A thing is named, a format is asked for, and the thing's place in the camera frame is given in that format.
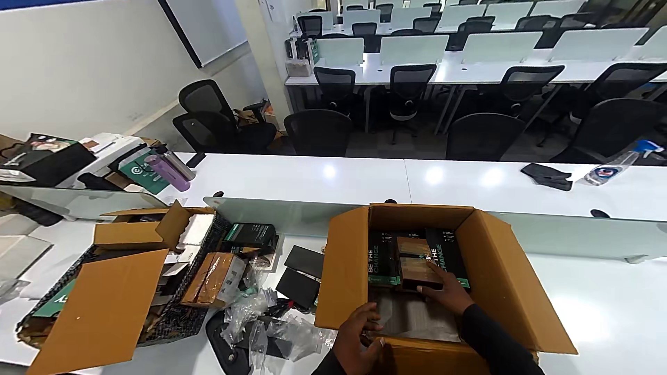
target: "hand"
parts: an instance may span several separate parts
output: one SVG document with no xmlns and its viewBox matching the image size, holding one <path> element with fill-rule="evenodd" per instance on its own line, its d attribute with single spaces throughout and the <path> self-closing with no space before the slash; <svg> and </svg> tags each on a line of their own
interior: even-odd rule
<svg viewBox="0 0 667 375">
<path fill-rule="evenodd" d="M 359 339 L 362 330 L 382 330 L 382 326 L 374 322 L 379 319 L 376 303 L 368 302 L 354 310 L 338 329 L 336 341 L 333 343 L 333 353 L 347 375 L 368 374 L 380 357 L 384 338 L 375 340 L 365 352 L 362 352 L 362 342 Z"/>
<path fill-rule="evenodd" d="M 445 270 L 438 267 L 435 263 L 426 263 L 442 279 L 442 290 L 435 290 L 427 286 L 418 286 L 417 292 L 438 301 L 455 315 L 463 315 L 468 306 L 474 304 L 475 301 L 463 289 L 461 283 L 459 283 L 453 273 L 445 272 Z"/>
</svg>

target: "cloth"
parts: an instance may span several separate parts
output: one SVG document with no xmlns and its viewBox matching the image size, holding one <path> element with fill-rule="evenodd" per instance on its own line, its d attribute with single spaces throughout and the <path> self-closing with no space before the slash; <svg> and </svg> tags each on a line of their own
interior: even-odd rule
<svg viewBox="0 0 667 375">
<path fill-rule="evenodd" d="M 486 360 L 492 375 L 544 375 L 530 352 L 477 305 L 463 313 L 461 337 Z M 345 375 L 345 370 L 330 350 L 312 375 Z"/>
<path fill-rule="evenodd" d="M 566 180 L 566 178 L 572 177 L 572 173 L 561 172 L 558 169 L 535 163 L 523 167 L 521 172 L 530 176 L 539 185 L 553 187 L 565 192 L 572 189 L 572 181 Z"/>
</svg>

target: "right hand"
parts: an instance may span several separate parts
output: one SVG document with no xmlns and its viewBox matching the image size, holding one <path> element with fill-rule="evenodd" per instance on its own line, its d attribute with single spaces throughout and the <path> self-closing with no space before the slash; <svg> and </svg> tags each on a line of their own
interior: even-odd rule
<svg viewBox="0 0 667 375">
<path fill-rule="evenodd" d="M 427 286 L 418 286 L 417 292 L 438 301 L 455 315 L 463 315 L 468 306 L 474 304 L 475 301 L 463 289 L 453 273 L 445 272 L 433 262 L 426 263 L 442 279 L 442 289 L 435 290 Z"/>
</svg>

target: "left hand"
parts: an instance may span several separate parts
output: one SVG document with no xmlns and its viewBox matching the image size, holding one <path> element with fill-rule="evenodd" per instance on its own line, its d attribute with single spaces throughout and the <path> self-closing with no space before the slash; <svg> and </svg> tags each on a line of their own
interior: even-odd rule
<svg viewBox="0 0 667 375">
<path fill-rule="evenodd" d="M 380 357 L 384 338 L 376 339 L 365 352 L 362 352 L 362 342 L 359 339 L 362 330 L 382 330 L 382 326 L 374 322 L 379 319 L 376 303 L 368 302 L 354 310 L 338 329 L 336 341 L 333 343 L 333 353 L 347 375 L 368 374 Z"/>
</svg>

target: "black sleeve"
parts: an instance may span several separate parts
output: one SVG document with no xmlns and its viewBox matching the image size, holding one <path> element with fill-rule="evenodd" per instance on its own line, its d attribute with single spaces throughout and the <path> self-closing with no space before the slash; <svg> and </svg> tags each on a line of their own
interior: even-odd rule
<svg viewBox="0 0 667 375">
<path fill-rule="evenodd" d="M 463 313 L 461 337 L 486 360 L 493 375 L 544 375 L 530 352 L 477 305 Z"/>
<path fill-rule="evenodd" d="M 334 350 L 329 350 L 312 375 L 346 375 L 343 366 L 338 362 Z"/>
</svg>

